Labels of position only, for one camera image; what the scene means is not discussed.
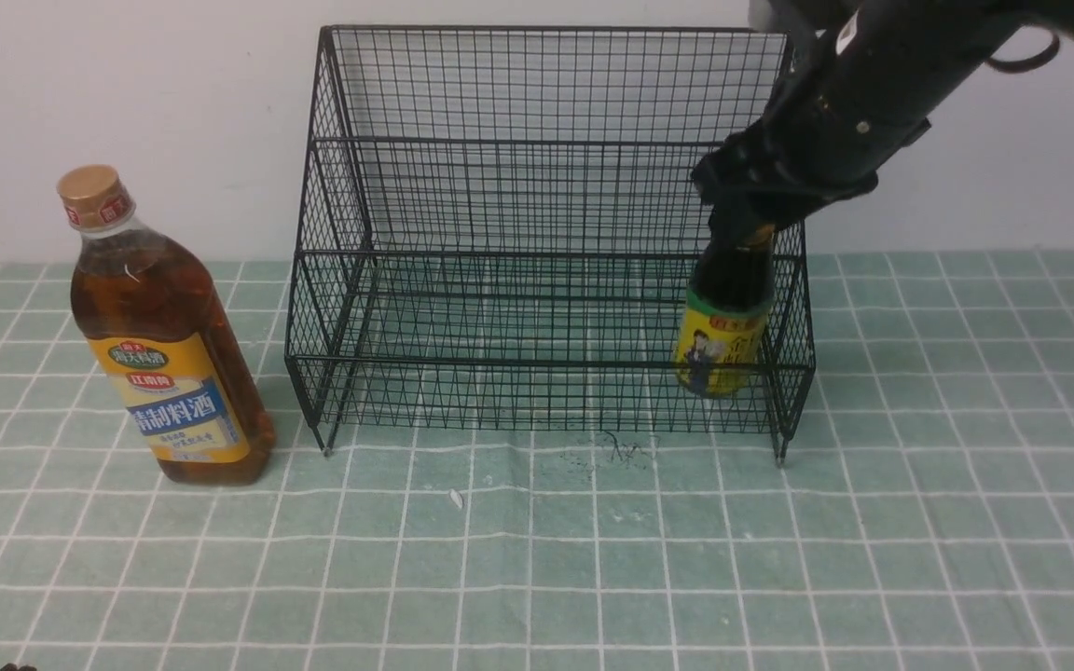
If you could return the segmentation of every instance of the table surface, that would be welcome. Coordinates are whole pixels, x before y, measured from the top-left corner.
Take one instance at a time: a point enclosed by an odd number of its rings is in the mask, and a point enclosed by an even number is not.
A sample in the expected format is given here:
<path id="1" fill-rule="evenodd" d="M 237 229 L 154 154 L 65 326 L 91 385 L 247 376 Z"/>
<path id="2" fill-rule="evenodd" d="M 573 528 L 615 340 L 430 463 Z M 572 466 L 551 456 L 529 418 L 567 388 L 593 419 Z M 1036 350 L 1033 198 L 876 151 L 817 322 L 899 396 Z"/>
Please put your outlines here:
<path id="1" fill-rule="evenodd" d="M 358 426 L 323 460 L 289 266 L 209 267 L 280 436 L 251 487 L 163 479 L 71 267 L 0 265 L 0 667 L 1074 671 L 1074 251 L 811 257 L 784 470 L 708 434 Z"/>

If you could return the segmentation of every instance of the metal grid shelf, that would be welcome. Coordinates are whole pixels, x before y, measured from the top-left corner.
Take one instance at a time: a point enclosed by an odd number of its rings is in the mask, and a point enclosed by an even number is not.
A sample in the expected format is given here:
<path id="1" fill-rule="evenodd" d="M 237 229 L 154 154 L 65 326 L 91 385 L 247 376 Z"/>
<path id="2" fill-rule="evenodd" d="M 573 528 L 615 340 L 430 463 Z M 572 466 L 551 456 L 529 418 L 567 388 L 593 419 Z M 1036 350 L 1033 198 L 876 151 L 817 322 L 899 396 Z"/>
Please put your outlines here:
<path id="1" fill-rule="evenodd" d="M 707 243 L 690 169 L 767 100 L 779 35 L 324 29 L 287 368 L 323 450 L 346 421 L 759 431 L 814 375 L 801 224 L 749 383 L 670 353 Z"/>

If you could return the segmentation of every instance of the bottle label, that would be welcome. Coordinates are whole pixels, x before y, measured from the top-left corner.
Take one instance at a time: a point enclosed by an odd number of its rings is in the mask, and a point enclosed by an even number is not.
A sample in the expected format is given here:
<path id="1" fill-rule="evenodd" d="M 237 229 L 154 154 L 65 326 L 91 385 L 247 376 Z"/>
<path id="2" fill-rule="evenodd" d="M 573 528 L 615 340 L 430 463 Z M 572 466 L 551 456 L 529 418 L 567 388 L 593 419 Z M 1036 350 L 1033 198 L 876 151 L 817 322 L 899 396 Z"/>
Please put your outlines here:
<path id="1" fill-rule="evenodd" d="M 716 310 L 694 292 L 686 292 L 682 331 L 674 362 L 678 381 L 699 396 L 728 396 L 745 385 L 745 371 L 725 365 L 757 362 L 759 339 L 772 306 L 767 301 L 746 313 Z"/>
<path id="2" fill-rule="evenodd" d="M 197 333 L 179 342 L 103 338 L 89 347 L 157 458 L 234 463 L 250 453 Z"/>

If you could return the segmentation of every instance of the dark glass bottle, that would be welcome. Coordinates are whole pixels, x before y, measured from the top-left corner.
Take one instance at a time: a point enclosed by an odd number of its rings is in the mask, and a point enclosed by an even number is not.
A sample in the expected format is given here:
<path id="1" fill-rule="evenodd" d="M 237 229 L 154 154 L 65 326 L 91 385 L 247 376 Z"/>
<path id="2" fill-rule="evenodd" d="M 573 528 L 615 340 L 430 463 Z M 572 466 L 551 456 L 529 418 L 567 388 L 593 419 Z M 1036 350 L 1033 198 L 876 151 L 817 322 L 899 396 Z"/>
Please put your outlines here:
<path id="1" fill-rule="evenodd" d="M 678 381 L 695 395 L 722 398 L 745 385 L 735 364 L 757 361 L 773 306 L 773 225 L 749 240 L 712 238 L 686 290 L 674 362 Z"/>

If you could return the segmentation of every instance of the plastic bottle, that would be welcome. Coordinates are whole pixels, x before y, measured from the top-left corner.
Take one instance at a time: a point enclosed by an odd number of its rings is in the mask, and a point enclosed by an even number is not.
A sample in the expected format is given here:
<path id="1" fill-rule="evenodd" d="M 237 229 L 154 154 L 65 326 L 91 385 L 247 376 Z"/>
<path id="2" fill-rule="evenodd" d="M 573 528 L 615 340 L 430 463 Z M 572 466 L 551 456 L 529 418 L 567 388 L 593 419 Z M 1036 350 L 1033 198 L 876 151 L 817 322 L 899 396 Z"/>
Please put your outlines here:
<path id="1" fill-rule="evenodd" d="M 204 264 L 135 217 L 112 166 L 81 166 L 57 192 L 82 234 L 73 318 L 176 483 L 249 484 L 276 433 Z"/>

